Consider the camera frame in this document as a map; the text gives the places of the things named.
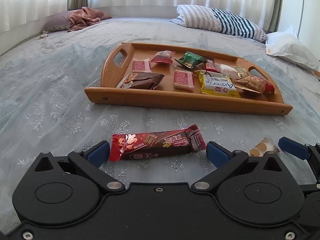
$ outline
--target pink blanket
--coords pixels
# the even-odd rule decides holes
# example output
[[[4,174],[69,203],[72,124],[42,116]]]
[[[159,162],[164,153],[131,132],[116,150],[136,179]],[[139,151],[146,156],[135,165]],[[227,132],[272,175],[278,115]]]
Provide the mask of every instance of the pink blanket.
[[[103,11],[95,10],[89,7],[82,7],[81,9],[74,11],[68,17],[68,20],[71,23],[68,32],[82,30],[87,26],[97,24],[101,20],[110,18],[111,16]]]

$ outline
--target blue gripper pad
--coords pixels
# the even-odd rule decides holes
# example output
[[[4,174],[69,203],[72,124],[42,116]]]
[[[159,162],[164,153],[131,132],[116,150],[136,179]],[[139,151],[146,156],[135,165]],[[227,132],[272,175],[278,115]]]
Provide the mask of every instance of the blue gripper pad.
[[[290,153],[301,160],[308,160],[310,158],[310,153],[308,152],[307,146],[287,137],[280,138],[278,145],[281,150]]]
[[[217,168],[221,167],[223,164],[230,160],[230,157],[227,153],[223,152],[211,142],[207,144],[207,158],[212,162]]]
[[[110,145],[108,141],[101,141],[82,154],[88,162],[99,168],[109,159]]]

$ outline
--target gray bedsheet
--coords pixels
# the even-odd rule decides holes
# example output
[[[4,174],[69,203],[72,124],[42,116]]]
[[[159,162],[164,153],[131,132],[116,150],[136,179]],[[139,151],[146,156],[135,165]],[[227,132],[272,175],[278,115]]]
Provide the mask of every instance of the gray bedsheet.
[[[84,93],[99,86],[109,52],[124,41],[173,44],[244,57],[270,73],[293,105],[289,115],[263,116],[95,105]],[[315,144],[320,134],[320,83],[304,70],[271,57],[265,45],[241,37],[187,29],[167,19],[113,18],[77,32],[50,33],[0,58],[0,229],[19,223],[12,193],[36,156],[87,150],[113,133],[175,130],[197,124],[206,142],[249,150],[268,137]],[[316,180],[306,161],[280,156],[300,184]],[[205,152],[143,161],[106,163],[103,171],[131,181],[193,183],[215,170]]]

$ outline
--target purple pillow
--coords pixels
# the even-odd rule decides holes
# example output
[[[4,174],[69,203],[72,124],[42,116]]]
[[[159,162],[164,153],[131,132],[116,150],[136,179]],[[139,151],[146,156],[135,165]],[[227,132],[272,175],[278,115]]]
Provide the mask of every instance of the purple pillow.
[[[70,22],[68,17],[76,10],[64,11],[48,17],[47,23],[42,28],[42,31],[47,33],[57,32],[57,31],[67,31],[70,28]]]

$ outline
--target pillow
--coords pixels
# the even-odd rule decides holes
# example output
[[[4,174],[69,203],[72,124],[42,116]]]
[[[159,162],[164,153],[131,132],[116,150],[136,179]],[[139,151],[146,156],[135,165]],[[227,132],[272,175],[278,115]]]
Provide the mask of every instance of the pillow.
[[[285,32],[267,34],[266,49],[268,55],[279,56],[311,73],[320,70],[319,60],[299,41],[292,26]]]
[[[194,29],[203,29],[263,42],[265,32],[255,23],[238,15],[200,5],[178,5],[179,16],[171,22]]]
[[[47,23],[42,28],[43,32],[51,33],[57,31],[67,31],[70,28],[70,22],[68,17],[74,12],[73,11],[64,11],[48,17]]]

